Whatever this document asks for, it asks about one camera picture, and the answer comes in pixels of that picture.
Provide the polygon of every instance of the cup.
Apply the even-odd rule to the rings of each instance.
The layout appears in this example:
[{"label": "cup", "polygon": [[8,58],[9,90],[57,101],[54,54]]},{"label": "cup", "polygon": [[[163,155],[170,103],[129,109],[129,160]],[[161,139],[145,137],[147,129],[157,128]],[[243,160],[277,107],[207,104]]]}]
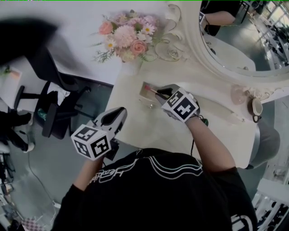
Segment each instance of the cup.
[{"label": "cup", "polygon": [[261,100],[258,98],[253,98],[248,102],[248,111],[253,117],[253,121],[258,123],[262,118],[261,113],[263,111],[263,105]]}]

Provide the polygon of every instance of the mirror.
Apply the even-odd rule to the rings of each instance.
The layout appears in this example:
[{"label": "mirror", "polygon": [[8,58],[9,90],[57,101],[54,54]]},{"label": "mirror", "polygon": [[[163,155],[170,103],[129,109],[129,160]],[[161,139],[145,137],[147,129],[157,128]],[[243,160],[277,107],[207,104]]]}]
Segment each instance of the mirror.
[{"label": "mirror", "polygon": [[289,65],[289,2],[202,1],[199,23],[208,52],[228,69]]}]

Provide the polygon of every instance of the flower bouquet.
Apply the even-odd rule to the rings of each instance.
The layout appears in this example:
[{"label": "flower bouquet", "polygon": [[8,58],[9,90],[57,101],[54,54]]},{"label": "flower bouquet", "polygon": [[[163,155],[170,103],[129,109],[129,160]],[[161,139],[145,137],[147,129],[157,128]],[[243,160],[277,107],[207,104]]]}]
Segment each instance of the flower bouquet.
[{"label": "flower bouquet", "polygon": [[141,16],[135,11],[106,18],[98,33],[104,36],[106,51],[96,51],[94,60],[104,63],[114,55],[122,62],[130,62],[138,57],[143,61],[153,61],[156,55],[151,52],[157,43],[158,20],[151,15]]}]

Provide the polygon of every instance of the black t-shirt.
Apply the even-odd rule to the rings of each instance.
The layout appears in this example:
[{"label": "black t-shirt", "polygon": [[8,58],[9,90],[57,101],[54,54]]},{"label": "black t-shirt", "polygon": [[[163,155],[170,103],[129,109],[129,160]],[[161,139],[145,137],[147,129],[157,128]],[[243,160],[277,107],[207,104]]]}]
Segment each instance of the black t-shirt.
[{"label": "black t-shirt", "polygon": [[[219,11],[227,11],[236,17],[241,1],[202,1],[201,12],[204,14],[216,13]],[[209,35],[215,36],[220,30],[220,26],[209,25],[205,28]]]},{"label": "black t-shirt", "polygon": [[256,223],[236,168],[208,173],[189,155],[149,148],[101,169],[84,192],[72,186],[52,230],[246,231]]}]

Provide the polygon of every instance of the black chair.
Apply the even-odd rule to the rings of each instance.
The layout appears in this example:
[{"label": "black chair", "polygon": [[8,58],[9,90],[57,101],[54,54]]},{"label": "black chair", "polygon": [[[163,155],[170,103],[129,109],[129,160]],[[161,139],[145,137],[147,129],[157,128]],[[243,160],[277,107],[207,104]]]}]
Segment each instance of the black chair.
[{"label": "black chair", "polygon": [[[59,72],[46,47],[40,47],[34,54],[26,55],[26,58],[35,74],[40,79],[46,80],[47,83],[41,94],[25,93],[25,87],[21,86],[14,102],[14,109],[17,109],[21,99],[38,99],[34,119],[43,127],[42,135],[44,137],[53,135],[58,139],[63,139],[67,129],[71,135],[71,117],[78,114],[93,118],[75,109],[79,98],[84,92],[90,92],[90,88],[84,87],[79,91],[76,76]],[[70,92],[60,106],[57,104],[57,92],[47,94],[50,83],[55,83]]]}]

